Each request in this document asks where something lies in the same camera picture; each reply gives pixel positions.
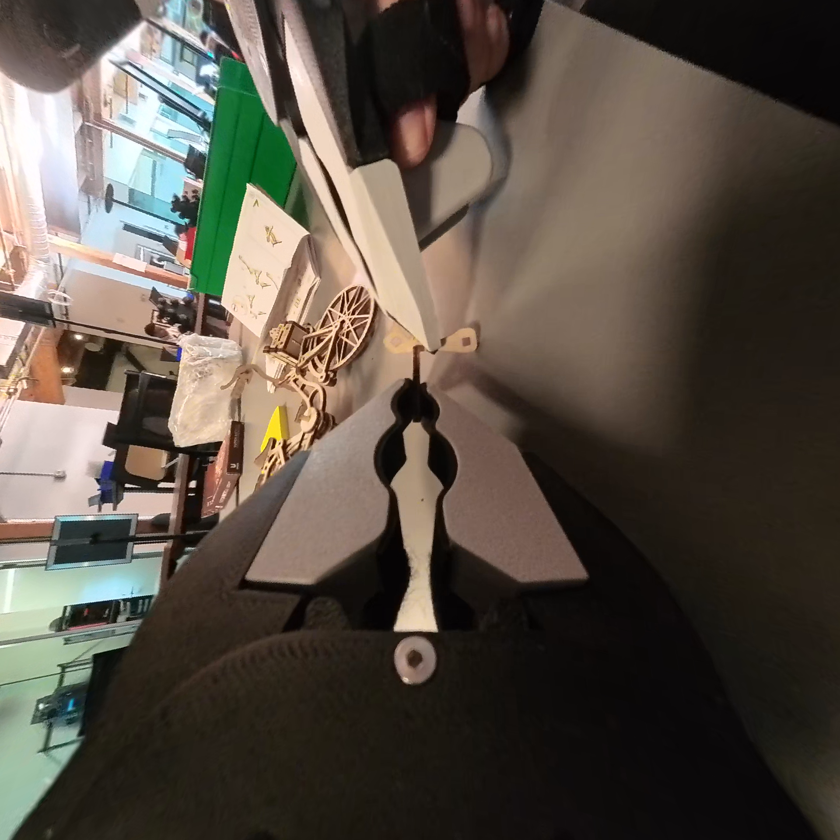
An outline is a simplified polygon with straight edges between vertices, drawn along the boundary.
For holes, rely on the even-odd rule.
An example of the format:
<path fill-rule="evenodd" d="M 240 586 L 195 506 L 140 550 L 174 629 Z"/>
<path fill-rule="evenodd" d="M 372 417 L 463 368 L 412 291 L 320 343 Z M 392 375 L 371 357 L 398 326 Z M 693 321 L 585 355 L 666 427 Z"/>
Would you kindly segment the black chair tan seat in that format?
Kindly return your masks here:
<path fill-rule="evenodd" d="M 176 379 L 129 371 L 116 423 L 108 423 L 103 445 L 113 453 L 98 478 L 100 499 L 116 508 L 127 492 L 165 493 L 175 490 L 179 458 L 188 457 L 187 491 L 203 490 L 207 467 L 219 444 L 179 448 L 169 428 Z"/>

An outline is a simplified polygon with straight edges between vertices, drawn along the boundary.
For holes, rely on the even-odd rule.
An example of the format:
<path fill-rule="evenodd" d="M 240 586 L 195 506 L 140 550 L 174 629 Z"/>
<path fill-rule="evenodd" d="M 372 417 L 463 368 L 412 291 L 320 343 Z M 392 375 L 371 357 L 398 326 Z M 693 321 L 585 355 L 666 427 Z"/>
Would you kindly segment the clear plastic bag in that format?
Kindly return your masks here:
<path fill-rule="evenodd" d="M 240 346 L 231 339 L 196 333 L 178 340 L 181 360 L 168 421 L 174 447 L 221 443 L 230 427 L 228 384 L 242 364 Z"/>

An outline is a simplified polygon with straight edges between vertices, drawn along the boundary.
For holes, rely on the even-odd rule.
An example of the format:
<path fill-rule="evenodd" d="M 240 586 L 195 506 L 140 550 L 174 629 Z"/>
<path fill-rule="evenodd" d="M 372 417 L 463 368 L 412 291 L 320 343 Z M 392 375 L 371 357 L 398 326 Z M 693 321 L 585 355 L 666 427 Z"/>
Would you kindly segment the wooden crank-shaped model part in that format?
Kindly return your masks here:
<path fill-rule="evenodd" d="M 437 348 L 430 350 L 397 323 L 391 326 L 382 343 L 391 354 L 471 354 L 477 352 L 479 346 L 478 332 L 472 327 L 463 327 L 442 338 Z"/>

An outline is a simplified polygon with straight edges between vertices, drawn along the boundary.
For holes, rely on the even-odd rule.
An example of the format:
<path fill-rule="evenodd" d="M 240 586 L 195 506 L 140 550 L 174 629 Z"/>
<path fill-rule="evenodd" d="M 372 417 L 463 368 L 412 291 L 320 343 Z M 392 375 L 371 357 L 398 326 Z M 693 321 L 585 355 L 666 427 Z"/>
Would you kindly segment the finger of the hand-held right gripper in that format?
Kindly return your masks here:
<path fill-rule="evenodd" d="M 349 167 L 329 138 L 327 161 L 310 139 L 280 124 L 335 234 L 380 306 L 421 338 L 421 251 L 403 175 L 384 158 Z"/>
<path fill-rule="evenodd" d="M 347 161 L 306 27 L 291 24 L 286 20 L 286 58 L 304 129 L 299 162 L 380 306 L 435 352 L 442 336 L 402 174 L 389 157 L 356 167 Z"/>

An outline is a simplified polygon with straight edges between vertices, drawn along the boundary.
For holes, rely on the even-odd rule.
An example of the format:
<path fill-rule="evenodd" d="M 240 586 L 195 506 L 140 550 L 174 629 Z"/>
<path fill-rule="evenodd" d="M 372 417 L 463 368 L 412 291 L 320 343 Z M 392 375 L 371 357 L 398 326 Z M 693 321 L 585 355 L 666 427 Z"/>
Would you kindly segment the green plastic bin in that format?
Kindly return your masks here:
<path fill-rule="evenodd" d="M 258 186 L 299 224 L 310 227 L 286 135 L 267 114 L 247 66 L 224 58 L 198 207 L 191 292 L 222 295 L 248 184 Z"/>

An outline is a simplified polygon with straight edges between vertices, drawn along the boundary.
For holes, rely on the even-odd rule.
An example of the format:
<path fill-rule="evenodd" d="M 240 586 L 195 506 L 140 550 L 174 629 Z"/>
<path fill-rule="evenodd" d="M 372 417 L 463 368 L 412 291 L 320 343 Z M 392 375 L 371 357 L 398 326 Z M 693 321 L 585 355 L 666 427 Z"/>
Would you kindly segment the white instruction booklet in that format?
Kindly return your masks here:
<path fill-rule="evenodd" d="M 320 281 L 309 231 L 247 184 L 224 281 L 226 310 L 262 340 L 282 322 L 306 322 Z"/>

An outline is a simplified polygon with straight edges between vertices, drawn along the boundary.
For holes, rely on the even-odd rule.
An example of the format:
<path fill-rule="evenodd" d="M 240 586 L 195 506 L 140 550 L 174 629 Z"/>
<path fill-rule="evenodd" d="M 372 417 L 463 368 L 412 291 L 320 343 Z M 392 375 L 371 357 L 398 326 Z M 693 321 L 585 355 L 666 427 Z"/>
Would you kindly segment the person's right hand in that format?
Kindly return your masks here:
<path fill-rule="evenodd" d="M 509 21 L 496 2 L 457 1 L 461 41 L 472 93 L 493 81 L 505 66 L 511 48 Z M 438 96 L 410 101 L 392 115 L 391 157 L 402 170 L 419 166 L 431 151 L 438 119 Z"/>

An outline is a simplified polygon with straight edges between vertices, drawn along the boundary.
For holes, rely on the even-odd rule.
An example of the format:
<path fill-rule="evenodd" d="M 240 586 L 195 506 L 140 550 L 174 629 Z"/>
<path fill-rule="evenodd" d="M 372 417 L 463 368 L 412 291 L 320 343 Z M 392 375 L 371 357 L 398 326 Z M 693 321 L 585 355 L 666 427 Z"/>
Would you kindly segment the flat monitor screen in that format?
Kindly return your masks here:
<path fill-rule="evenodd" d="M 63 571 L 130 564 L 136 513 L 66 515 L 54 519 L 45 569 Z"/>

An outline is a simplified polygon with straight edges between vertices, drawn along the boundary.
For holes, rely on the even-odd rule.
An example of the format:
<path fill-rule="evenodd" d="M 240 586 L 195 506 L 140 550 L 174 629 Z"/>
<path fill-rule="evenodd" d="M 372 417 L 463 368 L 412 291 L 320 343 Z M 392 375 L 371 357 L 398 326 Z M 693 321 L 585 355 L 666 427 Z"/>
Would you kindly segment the yellow block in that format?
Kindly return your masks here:
<path fill-rule="evenodd" d="M 289 438 L 290 427 L 287 407 L 285 404 L 280 404 L 274 409 L 268 421 L 266 431 L 259 446 L 259 456 L 268 455 L 271 448 L 278 443 L 287 441 Z"/>

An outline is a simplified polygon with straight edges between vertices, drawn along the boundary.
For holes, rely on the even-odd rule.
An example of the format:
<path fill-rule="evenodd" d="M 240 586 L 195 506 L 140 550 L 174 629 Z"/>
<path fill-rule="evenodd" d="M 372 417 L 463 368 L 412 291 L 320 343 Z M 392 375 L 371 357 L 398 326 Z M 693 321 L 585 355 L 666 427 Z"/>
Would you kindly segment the wooden bicycle model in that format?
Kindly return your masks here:
<path fill-rule="evenodd" d="M 269 375 L 253 364 L 240 365 L 222 385 L 240 396 L 255 375 L 280 389 L 297 394 L 302 413 L 299 430 L 289 438 L 270 437 L 266 453 L 255 459 L 258 490 L 294 455 L 308 451 L 330 433 L 337 421 L 327 408 L 327 390 L 335 386 L 338 370 L 364 351 L 375 325 L 378 307 L 367 287 L 346 287 L 331 300 L 315 325 L 282 322 L 271 329 L 264 355 L 281 363 L 279 375 Z"/>

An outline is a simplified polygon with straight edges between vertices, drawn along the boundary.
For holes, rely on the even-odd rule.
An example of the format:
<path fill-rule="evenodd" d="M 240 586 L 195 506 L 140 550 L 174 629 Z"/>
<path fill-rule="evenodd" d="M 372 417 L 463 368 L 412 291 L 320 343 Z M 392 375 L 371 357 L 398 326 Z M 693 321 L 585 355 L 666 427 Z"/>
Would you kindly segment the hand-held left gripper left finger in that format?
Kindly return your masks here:
<path fill-rule="evenodd" d="M 401 536 L 382 448 L 402 432 L 396 405 L 410 387 L 391 384 L 301 453 L 301 467 L 245 582 L 315 592 L 359 575 L 368 579 L 363 592 L 375 585 L 379 549 Z"/>

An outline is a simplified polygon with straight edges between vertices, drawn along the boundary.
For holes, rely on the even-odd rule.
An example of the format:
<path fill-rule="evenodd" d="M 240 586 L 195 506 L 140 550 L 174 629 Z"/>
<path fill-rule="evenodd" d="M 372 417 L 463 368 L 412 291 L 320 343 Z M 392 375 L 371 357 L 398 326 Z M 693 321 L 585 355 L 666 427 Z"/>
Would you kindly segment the dark brown cardboard box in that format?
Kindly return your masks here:
<path fill-rule="evenodd" d="M 226 508 L 238 487 L 244 466 L 245 425 L 231 421 L 222 444 L 205 471 L 202 518 L 220 513 Z"/>

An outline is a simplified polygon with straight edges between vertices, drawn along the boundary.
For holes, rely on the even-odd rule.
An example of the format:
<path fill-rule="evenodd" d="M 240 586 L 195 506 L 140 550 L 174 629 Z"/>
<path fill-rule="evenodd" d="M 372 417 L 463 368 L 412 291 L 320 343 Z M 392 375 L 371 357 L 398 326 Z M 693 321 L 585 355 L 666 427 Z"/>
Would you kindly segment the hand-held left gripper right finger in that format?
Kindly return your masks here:
<path fill-rule="evenodd" d="M 441 485 L 429 571 L 436 614 L 486 614 L 589 580 L 515 444 L 430 385 L 427 433 Z"/>

